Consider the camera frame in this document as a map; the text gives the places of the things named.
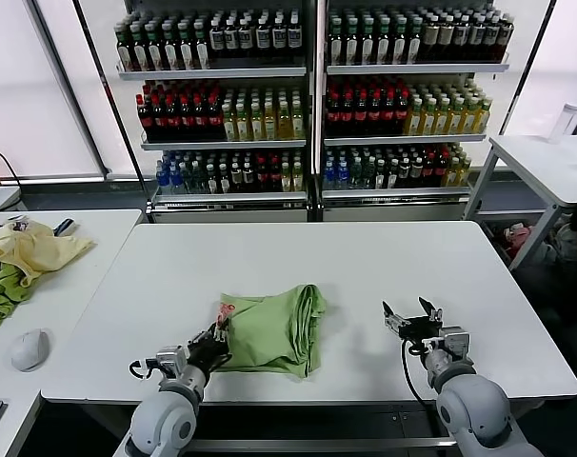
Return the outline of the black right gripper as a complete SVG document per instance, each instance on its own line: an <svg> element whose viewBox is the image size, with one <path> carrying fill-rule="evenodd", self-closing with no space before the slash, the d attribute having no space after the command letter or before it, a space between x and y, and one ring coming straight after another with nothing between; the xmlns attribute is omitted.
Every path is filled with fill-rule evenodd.
<svg viewBox="0 0 577 457"><path fill-rule="evenodd" d="M438 337L443 326L443 310L429 300L419 297L418 301L428 316L403 318L394 313L386 301L382 302L386 327L401 340L411 343L410 351L427 351L424 341Z"/></svg>

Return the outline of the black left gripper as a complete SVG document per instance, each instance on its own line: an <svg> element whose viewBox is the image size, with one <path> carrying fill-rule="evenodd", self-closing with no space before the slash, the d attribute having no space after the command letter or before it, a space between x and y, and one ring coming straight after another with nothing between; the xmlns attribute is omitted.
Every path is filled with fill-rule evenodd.
<svg viewBox="0 0 577 457"><path fill-rule="evenodd" d="M200 370L216 370L230 360L229 329L231 318L210 327L188 342L188 364Z"/></svg>

